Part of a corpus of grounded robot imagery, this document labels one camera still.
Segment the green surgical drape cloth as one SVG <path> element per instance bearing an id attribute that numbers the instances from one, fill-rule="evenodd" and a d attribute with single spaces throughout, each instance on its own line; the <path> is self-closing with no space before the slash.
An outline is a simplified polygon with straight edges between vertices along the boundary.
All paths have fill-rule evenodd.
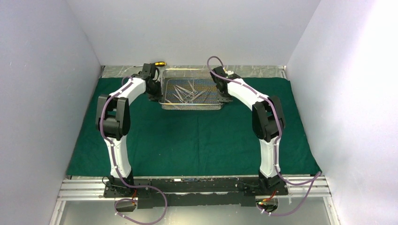
<path id="1" fill-rule="evenodd" d="M 283 78 L 246 78 L 257 91 L 278 96 L 286 127 L 280 141 L 282 174 L 316 174 L 313 157 L 291 91 Z M 95 126 L 98 97 L 120 88 L 121 78 L 101 78 L 85 115 L 67 175 L 103 177 L 111 163 L 106 143 Z M 260 143 L 252 130 L 252 113 L 234 99 L 220 110 L 164 110 L 139 96 L 130 105 L 128 159 L 135 176 L 254 175 L 260 167 Z"/>

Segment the wire mesh instrument tray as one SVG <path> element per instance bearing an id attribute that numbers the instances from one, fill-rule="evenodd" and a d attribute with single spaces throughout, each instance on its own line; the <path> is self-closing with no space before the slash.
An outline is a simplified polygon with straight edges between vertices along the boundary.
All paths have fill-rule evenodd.
<path id="1" fill-rule="evenodd" d="M 205 69 L 168 68 L 161 75 L 162 98 L 165 110 L 220 110 L 218 89 Z"/>

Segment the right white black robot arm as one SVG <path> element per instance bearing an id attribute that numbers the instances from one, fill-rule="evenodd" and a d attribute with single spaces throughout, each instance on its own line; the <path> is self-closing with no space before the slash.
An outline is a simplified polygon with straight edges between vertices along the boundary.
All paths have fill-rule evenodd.
<path id="1" fill-rule="evenodd" d="M 223 97 L 235 97 L 252 112 L 252 128 L 260 142 L 259 186 L 271 189 L 281 182 L 279 145 L 286 126 L 282 105 L 277 96 L 260 93 L 234 72 L 222 66 L 210 74 Z"/>

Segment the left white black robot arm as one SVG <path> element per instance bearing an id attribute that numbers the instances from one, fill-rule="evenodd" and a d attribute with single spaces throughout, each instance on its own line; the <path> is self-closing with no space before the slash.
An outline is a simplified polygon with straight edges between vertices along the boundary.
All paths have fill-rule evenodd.
<path id="1" fill-rule="evenodd" d="M 127 153 L 130 105 L 143 94 L 147 94 L 151 101 L 159 101 L 162 97 L 159 76 L 160 70 L 155 63 L 145 63 L 140 72 L 123 78 L 118 90 L 98 97 L 95 124 L 107 145 L 111 185 L 136 187 Z"/>

